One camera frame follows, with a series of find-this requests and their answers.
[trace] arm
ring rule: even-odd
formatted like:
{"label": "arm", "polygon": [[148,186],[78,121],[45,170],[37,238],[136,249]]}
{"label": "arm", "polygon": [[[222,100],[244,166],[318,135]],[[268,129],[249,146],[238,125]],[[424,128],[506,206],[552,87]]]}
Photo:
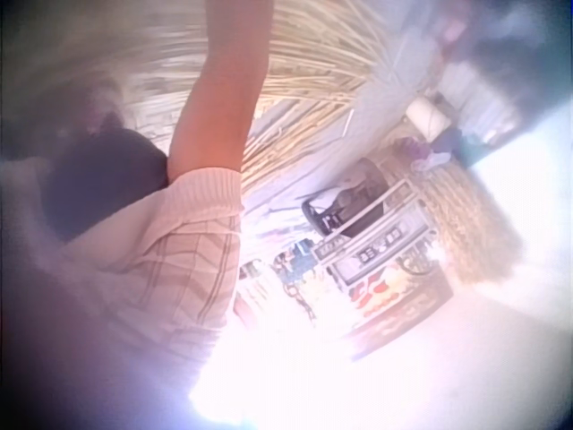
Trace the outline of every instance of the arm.
{"label": "arm", "polygon": [[206,0],[209,53],[175,128],[169,182],[199,168],[240,172],[269,64],[272,0]]}

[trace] bright light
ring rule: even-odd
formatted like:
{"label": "bright light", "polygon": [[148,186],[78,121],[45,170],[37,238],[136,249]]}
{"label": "bright light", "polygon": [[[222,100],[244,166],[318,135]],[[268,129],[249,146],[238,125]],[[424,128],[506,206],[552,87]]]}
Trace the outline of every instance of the bright light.
{"label": "bright light", "polygon": [[426,256],[435,262],[445,262],[447,258],[446,252],[436,241],[434,241],[432,245],[428,247]]}
{"label": "bright light", "polygon": [[260,430],[335,428],[329,411],[345,401],[348,348],[313,331],[229,335],[190,396],[203,416],[229,424],[248,419]]}

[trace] toilet paper roll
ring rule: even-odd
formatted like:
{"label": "toilet paper roll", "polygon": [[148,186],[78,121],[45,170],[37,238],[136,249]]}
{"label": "toilet paper roll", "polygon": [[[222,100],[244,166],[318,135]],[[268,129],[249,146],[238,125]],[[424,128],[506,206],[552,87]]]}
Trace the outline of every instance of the toilet paper roll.
{"label": "toilet paper roll", "polygon": [[452,124],[447,116],[424,97],[418,97],[412,102],[406,110],[406,117],[428,143],[432,143]]}

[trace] beige plaid shirt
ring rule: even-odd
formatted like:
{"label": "beige plaid shirt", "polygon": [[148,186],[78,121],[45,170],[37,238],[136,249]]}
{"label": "beige plaid shirt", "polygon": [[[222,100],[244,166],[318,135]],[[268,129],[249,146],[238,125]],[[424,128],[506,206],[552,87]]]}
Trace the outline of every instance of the beige plaid shirt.
{"label": "beige plaid shirt", "polygon": [[136,356],[151,360],[154,372],[193,386],[235,297],[241,175],[187,173],[63,245],[38,211],[32,164],[9,177],[27,194],[24,230],[36,264]]}

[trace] dark hair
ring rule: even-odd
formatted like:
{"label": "dark hair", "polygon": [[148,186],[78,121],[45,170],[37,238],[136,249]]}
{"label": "dark hair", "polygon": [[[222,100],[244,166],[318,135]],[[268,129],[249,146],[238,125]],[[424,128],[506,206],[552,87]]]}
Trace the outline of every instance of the dark hair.
{"label": "dark hair", "polygon": [[42,189],[47,223],[68,242],[122,208],[167,187],[167,156],[133,130],[106,129],[55,162]]}

